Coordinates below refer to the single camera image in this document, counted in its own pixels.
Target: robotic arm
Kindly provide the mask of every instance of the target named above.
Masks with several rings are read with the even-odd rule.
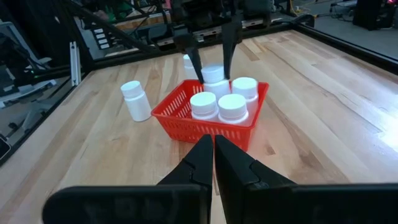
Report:
[[[262,17],[264,27],[271,23],[268,0],[173,0],[171,7],[174,43],[190,57],[200,83],[201,61],[193,32],[221,26],[224,75],[229,79],[235,46],[242,41],[242,20]]]

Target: metal frame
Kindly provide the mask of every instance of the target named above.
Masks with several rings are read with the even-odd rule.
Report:
[[[119,35],[120,37],[124,38],[130,47],[135,47],[138,46],[138,49],[141,51],[137,52],[129,52],[121,55],[115,55],[111,57],[105,57],[101,58],[98,60],[93,60],[88,47],[85,44],[85,41],[83,40],[83,37],[80,34],[79,29],[77,28],[76,22],[73,19],[73,16],[71,13],[68,11],[69,7],[66,7],[64,4],[65,1],[69,0],[54,0],[55,5],[57,6],[57,9],[60,13],[60,20],[61,22],[66,23],[68,27],[69,33],[71,33],[71,36],[73,37],[73,40],[71,42],[75,41],[77,43],[77,46],[79,48],[80,52],[80,57],[81,57],[81,65],[82,65],[82,71],[85,73],[82,78],[85,78],[87,74],[89,74],[93,70],[101,69],[101,68],[106,68],[106,67],[112,67],[116,65],[122,65],[125,63],[131,63],[131,62],[136,62],[140,60],[146,60],[150,58],[156,58],[164,55],[169,55],[169,54],[174,54],[177,53],[177,49],[172,49],[172,50],[166,50],[166,51],[161,51],[152,47],[149,47],[147,45],[143,45],[142,43],[137,43],[136,40],[132,39],[132,37],[128,36],[127,34],[123,33],[121,30],[113,27],[112,25],[109,25],[108,23],[97,20],[98,25],[103,28],[106,28],[107,30],[110,30],[111,32],[116,33],[116,35]],[[85,13],[86,16],[92,18],[93,16],[89,13]],[[364,47],[349,43],[345,40],[339,39],[337,37],[333,37],[332,35],[320,32],[310,26],[306,26],[304,24],[301,24],[300,21],[297,23],[292,23],[289,21],[277,21],[273,22],[270,28],[268,29],[245,29],[243,31],[243,38],[251,38],[251,37],[256,37],[260,35],[266,35],[266,34],[271,34],[271,33],[276,33],[276,32],[282,32],[285,30],[296,30],[297,32],[300,32],[304,35],[308,35],[316,40],[319,40],[323,43],[326,43],[334,48],[337,48],[339,50],[342,50],[346,52],[347,54],[350,54],[354,57],[360,58],[361,60],[364,60],[367,63],[373,64],[377,67],[380,67],[384,70],[387,70],[395,75],[398,75],[398,60],[395,58],[388,57],[386,55],[379,54],[375,51],[366,49]],[[211,41],[204,41],[200,42],[198,44],[198,47],[208,47],[216,44],[220,44],[221,39],[218,37],[214,38]],[[58,67],[58,68],[53,68],[50,70],[46,70],[40,73],[37,73],[35,78],[31,78],[30,80],[24,80],[21,83],[32,83],[32,82],[41,82],[44,80],[48,79],[53,79],[53,78],[60,78],[60,77],[65,77],[70,75],[70,67],[69,66],[63,66],[63,67]],[[17,144],[15,144],[12,147],[12,150],[9,154],[7,154],[7,157],[3,158],[3,160],[0,160],[0,166],[2,163],[5,162],[5,160],[10,157],[16,149],[21,146],[21,144],[35,131],[35,129],[40,126],[40,124],[47,118],[47,116],[52,113],[52,111],[69,95],[69,93],[72,92],[74,87],[64,96],[62,97],[59,102],[57,102],[53,107],[48,110],[46,116],[40,119],[40,121],[36,124],[35,127],[33,127]]]
[[[29,53],[30,58],[34,61],[39,63],[39,60],[37,59],[36,55],[33,53],[32,49],[27,45],[25,39],[21,36],[19,30],[15,27],[15,25],[12,22],[0,22],[0,29],[2,28],[7,28],[11,31],[11,35],[13,35],[13,38],[15,38],[19,44],[22,45],[24,49],[26,49]]]
[[[69,43],[70,50],[70,81],[72,86],[77,86],[81,83],[81,70],[80,70],[80,54],[79,46],[76,42]]]
[[[28,45],[28,46],[33,46],[32,43],[30,42],[29,39],[27,39],[26,37],[26,33],[21,29],[20,25],[18,24],[18,22],[14,19],[14,17],[12,16],[10,10],[8,9],[8,7],[3,3],[2,0],[0,0],[0,22],[11,22],[14,25],[14,28],[16,30],[18,30],[18,33],[20,34],[20,36],[24,39],[24,42]],[[33,55],[37,54],[36,49],[34,48],[30,48],[30,51],[33,53]]]

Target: wooden tabletop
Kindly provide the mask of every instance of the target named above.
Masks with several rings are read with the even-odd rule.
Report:
[[[149,10],[153,10],[154,8],[151,7],[144,7],[142,8],[143,11],[148,12]],[[171,20],[171,16],[170,13],[168,11],[165,11],[166,13],[166,18],[168,21]],[[139,13],[137,10],[134,10],[132,13],[130,13],[127,17],[132,17],[132,16],[138,16],[141,15],[141,13]],[[130,20],[130,21],[124,21],[124,22],[118,22],[117,24],[115,24],[115,26],[118,29],[121,30],[128,30],[128,29],[135,29],[137,26],[148,26],[148,25],[154,25],[154,24],[159,24],[159,23],[163,23],[163,16],[161,13],[158,14],[152,14],[150,15],[149,18],[140,18],[140,19],[134,19],[134,20]]]
[[[201,57],[222,62],[221,46]],[[244,40],[231,76],[270,84],[255,159],[299,184],[398,181],[395,76],[294,31]],[[46,198],[68,186],[158,183],[193,145],[155,118],[135,123],[119,87],[140,81],[154,107],[184,79],[180,54],[88,75],[0,168],[0,222],[40,222]],[[216,187],[211,221],[225,222]]]

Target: plastic bottle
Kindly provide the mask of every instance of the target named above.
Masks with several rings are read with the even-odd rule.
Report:
[[[218,64],[207,65],[201,70],[205,81],[204,90],[216,95],[217,101],[231,93],[229,81],[224,77],[224,66]]]
[[[185,69],[185,76],[187,79],[198,79],[197,73],[195,72],[195,69],[193,68],[191,59],[189,58],[188,55],[183,56],[184,60],[184,69]]]
[[[220,113],[218,119],[222,123],[249,126],[249,113],[246,100],[239,94],[228,94],[218,100]]]
[[[249,77],[241,77],[232,81],[232,93],[240,94],[246,99],[246,107],[252,118],[259,105],[259,92],[257,80]]]
[[[120,90],[134,121],[145,121],[150,118],[148,98],[139,81],[127,82],[120,87]]]
[[[201,92],[190,99],[192,118],[202,121],[218,121],[218,107],[216,95],[210,92]]]

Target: red plastic basket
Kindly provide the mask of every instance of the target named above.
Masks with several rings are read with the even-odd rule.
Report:
[[[235,145],[247,151],[252,131],[257,123],[262,103],[266,99],[268,83],[259,83],[259,106],[250,126],[237,126],[192,119],[190,98],[203,91],[198,80],[185,80],[164,98],[153,110],[155,116],[170,138],[196,143],[204,134],[222,134]]]

